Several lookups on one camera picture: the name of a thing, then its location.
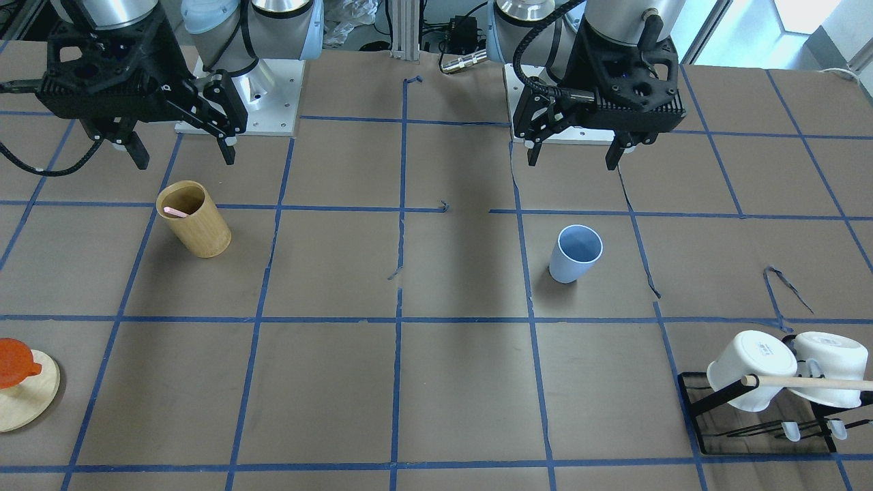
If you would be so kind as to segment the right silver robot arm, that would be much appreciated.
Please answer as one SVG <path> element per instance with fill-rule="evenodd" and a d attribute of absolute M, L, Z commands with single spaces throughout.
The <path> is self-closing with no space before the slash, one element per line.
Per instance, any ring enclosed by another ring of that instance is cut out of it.
<path fill-rule="evenodd" d="M 59 22 L 47 39 L 46 71 L 37 80 L 2 83 L 3 93 L 32 93 L 53 115 L 81 123 L 91 148 L 65 170 L 25 164 L 42 177 L 80 170 L 102 143 L 124 150 L 140 170 L 150 156 L 137 123 L 182 121 L 216 138 L 234 164 L 237 136 L 252 116 L 281 108 L 286 90 L 269 60 L 321 55 L 321 1 L 183 1 L 181 17 L 203 74 L 188 69 L 171 20 L 158 1 L 55 1 Z"/>

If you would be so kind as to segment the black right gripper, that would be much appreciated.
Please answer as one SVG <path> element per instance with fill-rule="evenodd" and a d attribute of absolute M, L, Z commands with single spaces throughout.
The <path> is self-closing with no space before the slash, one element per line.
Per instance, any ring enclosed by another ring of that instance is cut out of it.
<path fill-rule="evenodd" d="M 3 93 L 33 93 L 54 115 L 107 125 L 113 146 L 138 170 L 150 155 L 124 120 L 184 121 L 216 137 L 226 165 L 236 162 L 237 135 L 248 115 L 225 71 L 196 78 L 158 3 L 57 3 L 59 22 L 46 42 L 46 71 L 37 80 L 2 83 Z"/>

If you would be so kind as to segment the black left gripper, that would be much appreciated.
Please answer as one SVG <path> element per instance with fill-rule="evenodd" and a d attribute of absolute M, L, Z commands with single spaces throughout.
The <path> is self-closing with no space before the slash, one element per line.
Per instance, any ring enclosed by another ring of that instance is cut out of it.
<path fill-rule="evenodd" d="M 674 130 L 687 111 L 679 90 L 677 14 L 514 14 L 512 133 L 527 165 L 571 128 L 609 131 L 607 170 L 624 153 Z"/>

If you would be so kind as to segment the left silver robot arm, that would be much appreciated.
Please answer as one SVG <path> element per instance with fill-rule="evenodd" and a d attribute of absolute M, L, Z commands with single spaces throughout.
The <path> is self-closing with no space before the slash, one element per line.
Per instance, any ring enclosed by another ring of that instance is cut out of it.
<path fill-rule="evenodd" d="M 486 52 L 520 90 L 512 133 L 536 165 L 572 127 L 608 130 L 605 162 L 673 131 L 687 111 L 670 36 L 682 1 L 490 1 Z"/>

